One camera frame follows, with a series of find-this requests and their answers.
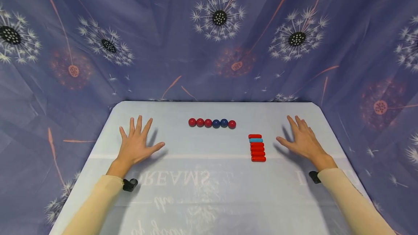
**dark blue ball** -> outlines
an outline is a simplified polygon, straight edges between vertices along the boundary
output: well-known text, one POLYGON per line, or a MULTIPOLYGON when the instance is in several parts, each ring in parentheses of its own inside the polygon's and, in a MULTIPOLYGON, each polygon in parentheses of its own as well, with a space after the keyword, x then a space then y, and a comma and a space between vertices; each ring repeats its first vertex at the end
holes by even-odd
POLYGON ((221 122, 219 122, 219 120, 213 120, 212 121, 212 127, 213 128, 219 128, 219 126, 221 126, 221 122))
POLYGON ((222 120, 221 120, 221 126, 222 126, 222 127, 224 127, 224 128, 225 128, 225 127, 228 127, 228 120, 226 120, 226 119, 222 119, 222 120))

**beige sleeve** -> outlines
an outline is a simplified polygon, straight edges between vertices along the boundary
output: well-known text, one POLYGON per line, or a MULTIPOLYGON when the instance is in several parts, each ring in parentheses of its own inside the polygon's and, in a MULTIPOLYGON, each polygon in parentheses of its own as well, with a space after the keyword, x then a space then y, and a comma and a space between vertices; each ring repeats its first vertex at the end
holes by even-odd
POLYGON ((395 235, 391 227, 341 169, 325 169, 318 174, 347 221, 353 235, 395 235))
POLYGON ((100 233, 108 210, 121 191, 123 181, 119 177, 103 175, 90 196, 74 215, 63 235, 96 235, 100 233))

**light blue cylinder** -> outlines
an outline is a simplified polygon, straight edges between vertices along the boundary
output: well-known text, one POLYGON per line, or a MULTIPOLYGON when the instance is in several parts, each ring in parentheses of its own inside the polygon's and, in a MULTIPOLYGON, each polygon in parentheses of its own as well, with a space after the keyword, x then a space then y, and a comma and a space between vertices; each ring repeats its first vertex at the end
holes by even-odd
POLYGON ((262 139, 261 138, 251 138, 250 142, 251 143, 262 143, 262 139))

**fabric backdrop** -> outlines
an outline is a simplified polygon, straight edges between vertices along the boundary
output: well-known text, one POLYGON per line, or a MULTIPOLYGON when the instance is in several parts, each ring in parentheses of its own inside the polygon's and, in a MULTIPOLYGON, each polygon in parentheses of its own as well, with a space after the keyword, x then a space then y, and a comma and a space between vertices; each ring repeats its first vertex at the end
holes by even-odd
POLYGON ((312 101, 418 233, 418 0, 0 2, 0 234, 49 232, 122 100, 312 101))

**wrist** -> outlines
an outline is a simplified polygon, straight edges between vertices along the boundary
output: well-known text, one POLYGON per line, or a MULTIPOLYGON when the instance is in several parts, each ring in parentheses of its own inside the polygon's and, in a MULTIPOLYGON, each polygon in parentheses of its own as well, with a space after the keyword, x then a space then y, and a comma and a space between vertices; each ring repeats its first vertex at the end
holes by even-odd
POLYGON ((325 169, 338 168, 334 159, 327 153, 314 156, 313 158, 310 158, 310 161, 316 167, 318 172, 321 172, 325 169))
POLYGON ((115 161, 113 161, 110 165, 106 175, 116 176, 124 179, 125 175, 129 172, 131 167, 132 163, 116 158, 115 161))

